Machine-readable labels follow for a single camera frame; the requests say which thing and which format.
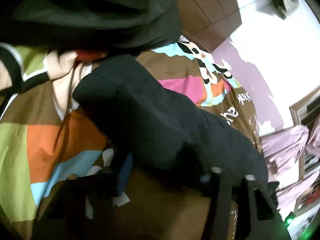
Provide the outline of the brown wooden window frame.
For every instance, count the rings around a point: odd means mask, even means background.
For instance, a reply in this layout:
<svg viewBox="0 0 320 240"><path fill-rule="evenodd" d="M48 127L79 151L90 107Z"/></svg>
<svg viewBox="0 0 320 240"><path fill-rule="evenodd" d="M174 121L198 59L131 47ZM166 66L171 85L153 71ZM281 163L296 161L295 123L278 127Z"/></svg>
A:
<svg viewBox="0 0 320 240"><path fill-rule="evenodd" d="M306 126L310 131L319 116L319 87L290 107L294 125ZM304 150L299 158L299 180L319 172L319 157ZM294 213L300 216L319 204L319 178L298 197Z"/></svg>

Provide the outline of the brown wooden headboard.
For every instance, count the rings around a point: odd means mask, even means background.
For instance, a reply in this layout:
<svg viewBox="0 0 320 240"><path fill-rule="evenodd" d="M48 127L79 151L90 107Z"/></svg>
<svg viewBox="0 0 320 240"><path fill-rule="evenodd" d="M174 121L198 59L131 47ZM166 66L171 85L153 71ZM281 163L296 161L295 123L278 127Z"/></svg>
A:
<svg viewBox="0 0 320 240"><path fill-rule="evenodd" d="M241 25L236 0L177 0L182 35L200 49L214 51Z"/></svg>

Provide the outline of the black padded jacket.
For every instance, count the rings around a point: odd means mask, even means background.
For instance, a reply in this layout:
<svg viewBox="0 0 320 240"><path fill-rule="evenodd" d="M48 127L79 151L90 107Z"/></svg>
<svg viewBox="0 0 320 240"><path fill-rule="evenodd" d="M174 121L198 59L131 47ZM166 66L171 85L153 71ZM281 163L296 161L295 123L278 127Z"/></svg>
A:
<svg viewBox="0 0 320 240"><path fill-rule="evenodd" d="M73 98L136 167L166 187L205 193L219 167L236 178L253 175L271 196L266 161L223 118L199 109L185 95L164 88L130 55L104 61L84 77Z"/></svg>

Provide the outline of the colourful cartoon bedspread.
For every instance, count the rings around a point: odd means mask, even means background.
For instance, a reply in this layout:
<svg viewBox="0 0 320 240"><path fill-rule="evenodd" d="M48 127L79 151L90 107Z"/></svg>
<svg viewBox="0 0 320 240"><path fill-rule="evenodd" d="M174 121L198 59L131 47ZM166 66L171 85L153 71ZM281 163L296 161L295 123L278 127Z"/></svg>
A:
<svg viewBox="0 0 320 240"><path fill-rule="evenodd" d="M71 174L110 164L108 139L72 92L101 53L1 44L1 222L4 239L30 239L39 205ZM227 66L189 41L142 52L137 61L166 89L224 118L260 150L252 99Z"/></svg>

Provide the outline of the left pink curtain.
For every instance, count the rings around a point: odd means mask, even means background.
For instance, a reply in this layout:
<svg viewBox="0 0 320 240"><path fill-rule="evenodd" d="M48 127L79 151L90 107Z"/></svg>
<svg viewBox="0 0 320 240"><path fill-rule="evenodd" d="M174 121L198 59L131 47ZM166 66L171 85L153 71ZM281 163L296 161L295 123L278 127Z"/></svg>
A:
<svg viewBox="0 0 320 240"><path fill-rule="evenodd" d="M309 129L293 126L261 138L261 148L268 167L268 181L278 182L274 190L280 209L295 202L316 180L317 173L299 180L299 159L303 155Z"/></svg>

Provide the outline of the dark clothes pile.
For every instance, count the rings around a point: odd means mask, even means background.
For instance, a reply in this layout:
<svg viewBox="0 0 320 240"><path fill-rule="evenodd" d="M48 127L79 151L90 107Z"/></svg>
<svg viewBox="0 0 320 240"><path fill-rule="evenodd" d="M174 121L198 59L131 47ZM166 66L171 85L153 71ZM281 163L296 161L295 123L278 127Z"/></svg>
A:
<svg viewBox="0 0 320 240"><path fill-rule="evenodd" d="M126 53L176 42L177 0L1 0L1 41Z"/></svg>

